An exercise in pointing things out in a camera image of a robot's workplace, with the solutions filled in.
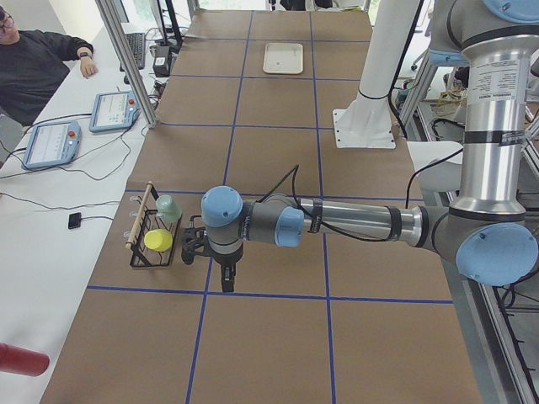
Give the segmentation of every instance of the yellow cup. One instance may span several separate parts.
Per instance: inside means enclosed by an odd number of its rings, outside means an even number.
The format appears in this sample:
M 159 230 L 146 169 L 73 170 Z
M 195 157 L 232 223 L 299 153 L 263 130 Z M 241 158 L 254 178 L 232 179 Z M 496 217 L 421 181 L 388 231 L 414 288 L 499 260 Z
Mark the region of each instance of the yellow cup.
M 144 244 L 153 251 L 162 253 L 172 246 L 172 234 L 165 229 L 150 230 L 144 236 Z

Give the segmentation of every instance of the hand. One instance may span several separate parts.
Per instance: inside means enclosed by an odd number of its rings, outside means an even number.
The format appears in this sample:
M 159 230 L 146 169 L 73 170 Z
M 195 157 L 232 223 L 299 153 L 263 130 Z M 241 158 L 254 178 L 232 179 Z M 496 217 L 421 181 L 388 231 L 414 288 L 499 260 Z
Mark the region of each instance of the hand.
M 81 73 L 84 78 L 90 78 L 98 72 L 98 67 L 91 57 L 84 56 L 81 58 Z

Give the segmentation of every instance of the white desk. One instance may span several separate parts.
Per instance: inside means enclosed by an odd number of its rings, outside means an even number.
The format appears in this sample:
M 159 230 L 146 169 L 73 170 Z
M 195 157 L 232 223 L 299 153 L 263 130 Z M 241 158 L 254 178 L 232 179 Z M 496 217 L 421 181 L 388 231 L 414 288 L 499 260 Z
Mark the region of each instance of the white desk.
M 134 30 L 129 25 L 124 28 L 125 32 Z M 119 70 L 120 64 L 106 30 L 98 34 L 93 45 L 99 73 L 84 79 L 77 64 L 38 121 L 90 113 L 96 93 L 130 88 L 123 83 L 124 73 Z M 141 74 L 149 91 L 153 85 L 153 78 L 148 74 L 152 69 L 149 55 L 146 66 Z M 83 130 L 79 156 L 121 133 L 92 135 L 88 131 L 89 119 L 79 122 Z M 121 169 L 103 181 L 93 181 L 82 173 L 53 169 L 0 179 L 0 189 L 6 194 L 48 206 L 119 201 L 141 150 L 144 141 L 141 132 L 145 125 L 141 115 L 124 136 L 131 154 Z M 25 136 L 18 147 L 26 146 L 28 139 L 29 136 Z M 66 167 L 103 177 L 121 162 L 126 153 L 127 148 L 118 140 Z M 0 170 L 0 177 L 21 172 L 20 161 L 11 157 Z M 53 211 L 0 197 L 0 342 L 44 352 L 51 358 L 49 369 L 41 376 L 0 372 L 0 401 L 3 404 L 40 401 L 111 223 L 106 219 L 94 219 L 83 221 L 78 229 L 68 230 L 67 217 L 76 211 L 82 212 L 83 217 L 114 217 L 116 209 L 117 204 Z

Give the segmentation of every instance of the white tray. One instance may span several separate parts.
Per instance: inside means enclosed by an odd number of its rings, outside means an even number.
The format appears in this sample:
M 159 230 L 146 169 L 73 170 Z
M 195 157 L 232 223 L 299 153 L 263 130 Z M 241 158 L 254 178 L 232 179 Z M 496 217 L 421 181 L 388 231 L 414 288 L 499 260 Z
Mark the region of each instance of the white tray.
M 263 70 L 269 74 L 303 72 L 303 45 L 284 42 L 266 44 Z

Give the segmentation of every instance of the black sweater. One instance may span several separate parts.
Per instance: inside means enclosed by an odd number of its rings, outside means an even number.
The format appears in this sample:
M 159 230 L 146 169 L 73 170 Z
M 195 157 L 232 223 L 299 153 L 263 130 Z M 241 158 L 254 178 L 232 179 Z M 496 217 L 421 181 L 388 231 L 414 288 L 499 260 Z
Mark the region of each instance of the black sweater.
M 0 105 L 14 120 L 31 125 L 69 73 L 62 61 L 75 61 L 77 49 L 93 47 L 53 32 L 19 33 L 19 42 L 0 45 Z

